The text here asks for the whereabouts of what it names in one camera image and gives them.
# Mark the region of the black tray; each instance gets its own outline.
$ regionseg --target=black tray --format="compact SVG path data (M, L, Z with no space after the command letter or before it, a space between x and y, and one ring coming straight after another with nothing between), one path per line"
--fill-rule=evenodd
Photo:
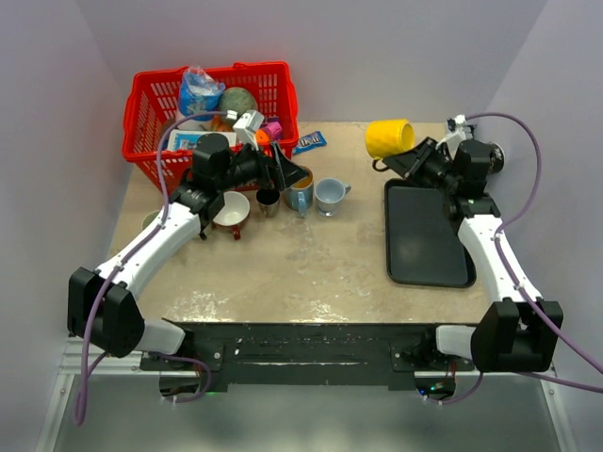
M387 273L396 283L470 287L475 265L444 218L442 194L400 179L385 183Z

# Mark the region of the blue packaging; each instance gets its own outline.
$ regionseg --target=blue packaging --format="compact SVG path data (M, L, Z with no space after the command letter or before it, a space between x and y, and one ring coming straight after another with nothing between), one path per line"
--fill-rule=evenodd
M178 149L186 149L189 151L197 148L197 141L200 137L207 134L224 135L228 138L228 145L231 147L236 146L236 133L235 132L192 132L188 130L172 130L170 133L170 139L168 140L168 151L176 151Z
M305 153L306 151L310 151L314 148L319 148L321 146L326 146L327 140L324 139L319 130L316 132L312 132L305 137L301 137L298 141L298 145L293 150L293 155L297 155L298 153Z
M199 67L190 67L182 74L180 93L178 96L178 112L182 117L197 112L215 110L218 100L226 87L215 82ZM212 116L202 116L195 121L211 121Z

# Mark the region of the red cup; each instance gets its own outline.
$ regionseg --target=red cup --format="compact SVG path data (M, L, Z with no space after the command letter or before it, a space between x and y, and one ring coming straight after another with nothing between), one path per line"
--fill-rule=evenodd
M235 240L240 240L241 229L247 223L251 207L249 200L237 191L224 193L224 207L214 218L217 229L232 234Z

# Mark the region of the plastic bag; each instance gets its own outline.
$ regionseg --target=plastic bag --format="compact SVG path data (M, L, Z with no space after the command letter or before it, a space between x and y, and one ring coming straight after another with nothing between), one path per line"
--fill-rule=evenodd
M185 116L194 115L202 111L215 110L225 88L223 83L215 82L199 66L190 66L182 74L177 119L182 119ZM213 116L210 115L186 121L180 125L179 129L203 129L205 123L211 121L212 118Z

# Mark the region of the mug handle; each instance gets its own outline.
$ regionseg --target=mug handle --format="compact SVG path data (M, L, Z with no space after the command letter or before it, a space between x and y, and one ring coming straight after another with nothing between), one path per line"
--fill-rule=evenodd
M300 215L304 218L308 213L308 207L305 203L305 195L302 192L298 192L298 212L300 212Z

